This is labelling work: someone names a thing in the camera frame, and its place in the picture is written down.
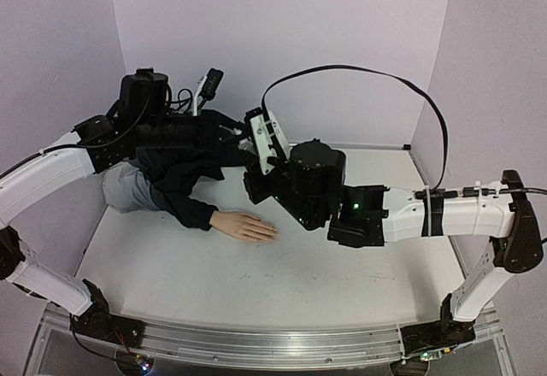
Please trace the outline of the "clear nail polish bottle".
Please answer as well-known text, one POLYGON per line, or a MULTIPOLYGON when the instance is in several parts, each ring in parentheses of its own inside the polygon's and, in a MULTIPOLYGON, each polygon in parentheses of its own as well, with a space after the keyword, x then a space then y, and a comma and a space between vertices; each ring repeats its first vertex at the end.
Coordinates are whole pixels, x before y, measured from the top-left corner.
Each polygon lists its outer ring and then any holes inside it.
POLYGON ((255 153, 254 144, 251 139, 245 138, 238 142, 238 149, 243 152, 255 153))

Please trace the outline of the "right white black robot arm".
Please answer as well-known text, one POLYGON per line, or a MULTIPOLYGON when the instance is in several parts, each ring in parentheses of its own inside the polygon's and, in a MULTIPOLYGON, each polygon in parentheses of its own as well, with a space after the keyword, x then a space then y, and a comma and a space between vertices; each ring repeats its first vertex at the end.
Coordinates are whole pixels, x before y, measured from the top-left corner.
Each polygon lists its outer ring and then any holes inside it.
POLYGON ((244 187, 258 204, 271 197, 303 229, 327 230, 328 240, 354 249, 406 239, 485 236, 484 254, 448 297, 448 317, 474 321, 516 274, 544 258, 544 240, 520 175, 461 189, 405 190, 385 185, 346 185, 346 155, 314 139, 283 157, 249 144, 243 149, 244 187))

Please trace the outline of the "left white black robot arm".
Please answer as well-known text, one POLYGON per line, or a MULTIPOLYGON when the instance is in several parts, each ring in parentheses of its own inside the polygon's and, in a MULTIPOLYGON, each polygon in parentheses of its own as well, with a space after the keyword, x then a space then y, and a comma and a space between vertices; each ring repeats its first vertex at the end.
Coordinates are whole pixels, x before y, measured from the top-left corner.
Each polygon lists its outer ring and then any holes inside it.
POLYGON ((137 148, 214 150, 248 136, 242 122, 203 103, 215 98, 223 73, 210 69, 199 83, 188 112, 171 108, 168 77, 140 68, 123 77, 119 98, 105 115, 79 123, 50 146, 1 174, 1 278, 81 316, 95 338, 115 332, 92 283, 58 273, 39 262, 10 222, 35 203, 74 181, 113 167, 137 148))

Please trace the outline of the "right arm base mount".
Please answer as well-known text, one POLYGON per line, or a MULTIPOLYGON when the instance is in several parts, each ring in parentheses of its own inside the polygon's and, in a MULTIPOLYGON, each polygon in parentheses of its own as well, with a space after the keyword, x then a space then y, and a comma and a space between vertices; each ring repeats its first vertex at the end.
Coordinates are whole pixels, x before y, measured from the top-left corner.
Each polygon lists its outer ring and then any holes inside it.
POLYGON ((406 356, 426 351, 453 348, 475 339, 475 321, 455 320, 450 311, 452 294, 449 293, 440 307, 438 320, 404 326, 401 337, 406 356))

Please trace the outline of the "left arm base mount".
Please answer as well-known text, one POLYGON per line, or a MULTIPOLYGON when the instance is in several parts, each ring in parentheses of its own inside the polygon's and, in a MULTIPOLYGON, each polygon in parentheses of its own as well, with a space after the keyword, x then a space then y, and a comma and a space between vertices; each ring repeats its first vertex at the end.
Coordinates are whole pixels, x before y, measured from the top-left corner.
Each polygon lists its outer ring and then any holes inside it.
POLYGON ((144 339, 145 323, 112 314, 102 291, 87 279, 83 279, 83 284, 90 292, 91 306, 83 314, 71 318, 71 330, 112 344, 124 343, 129 348, 140 347, 144 339))

